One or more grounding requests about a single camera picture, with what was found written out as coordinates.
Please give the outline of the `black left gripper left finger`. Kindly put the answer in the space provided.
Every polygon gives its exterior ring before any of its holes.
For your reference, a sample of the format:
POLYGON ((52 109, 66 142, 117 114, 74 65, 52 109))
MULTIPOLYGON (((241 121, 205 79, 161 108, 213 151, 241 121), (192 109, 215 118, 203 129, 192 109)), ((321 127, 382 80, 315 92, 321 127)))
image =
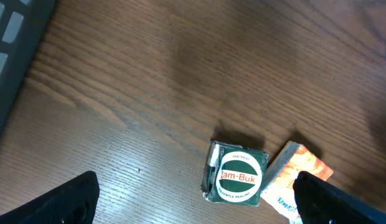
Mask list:
POLYGON ((100 194, 97 175, 87 171, 0 216, 0 223, 92 223, 100 194))

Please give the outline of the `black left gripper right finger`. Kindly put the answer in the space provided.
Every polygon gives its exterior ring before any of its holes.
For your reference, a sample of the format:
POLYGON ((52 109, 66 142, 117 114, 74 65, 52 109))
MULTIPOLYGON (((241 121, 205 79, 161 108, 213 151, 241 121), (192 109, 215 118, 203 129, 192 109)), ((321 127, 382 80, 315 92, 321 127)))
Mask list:
POLYGON ((301 171, 298 174, 293 190, 298 213, 303 223, 386 223, 386 213, 309 172, 301 171))

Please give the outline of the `orange snack packet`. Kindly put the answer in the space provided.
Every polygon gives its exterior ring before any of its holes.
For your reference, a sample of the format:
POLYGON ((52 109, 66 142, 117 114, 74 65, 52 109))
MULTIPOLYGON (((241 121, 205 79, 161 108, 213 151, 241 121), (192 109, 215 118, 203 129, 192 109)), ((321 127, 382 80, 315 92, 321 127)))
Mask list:
POLYGON ((293 184, 301 171, 327 180, 333 170, 304 145, 289 141, 266 170, 261 198, 290 223, 301 223, 293 184))

